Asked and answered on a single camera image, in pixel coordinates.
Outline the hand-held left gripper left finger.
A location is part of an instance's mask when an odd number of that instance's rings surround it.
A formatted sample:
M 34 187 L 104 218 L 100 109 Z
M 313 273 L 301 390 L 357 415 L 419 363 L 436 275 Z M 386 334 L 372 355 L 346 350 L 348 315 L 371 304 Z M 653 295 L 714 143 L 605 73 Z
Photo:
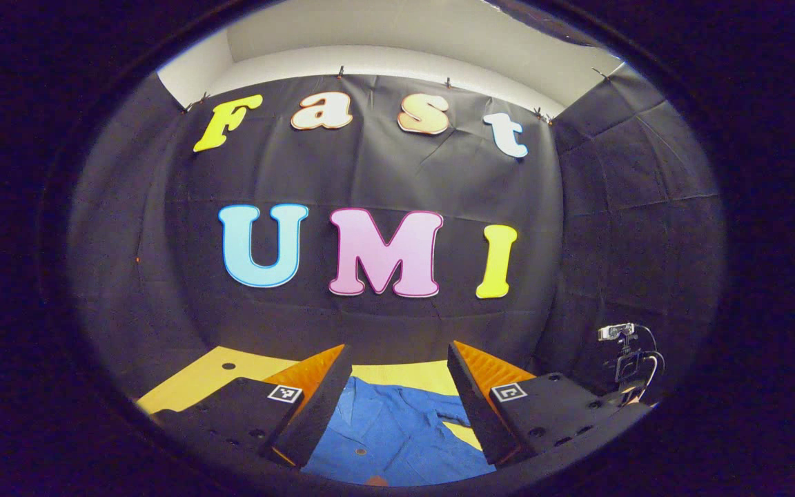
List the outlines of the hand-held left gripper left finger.
M 229 471 L 299 469 L 321 440 L 351 375 L 349 349 L 297 364 L 215 347 L 153 390 L 153 418 L 193 455 Z

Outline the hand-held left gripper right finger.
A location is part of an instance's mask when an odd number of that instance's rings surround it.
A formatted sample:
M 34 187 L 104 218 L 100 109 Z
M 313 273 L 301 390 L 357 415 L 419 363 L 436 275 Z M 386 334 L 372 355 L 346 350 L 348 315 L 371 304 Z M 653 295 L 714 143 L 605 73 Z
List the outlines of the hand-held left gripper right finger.
M 498 468 L 554 454 L 571 462 L 618 437 L 652 407 L 634 388 L 597 396 L 561 372 L 534 376 L 465 343 L 447 366 L 487 462 Z

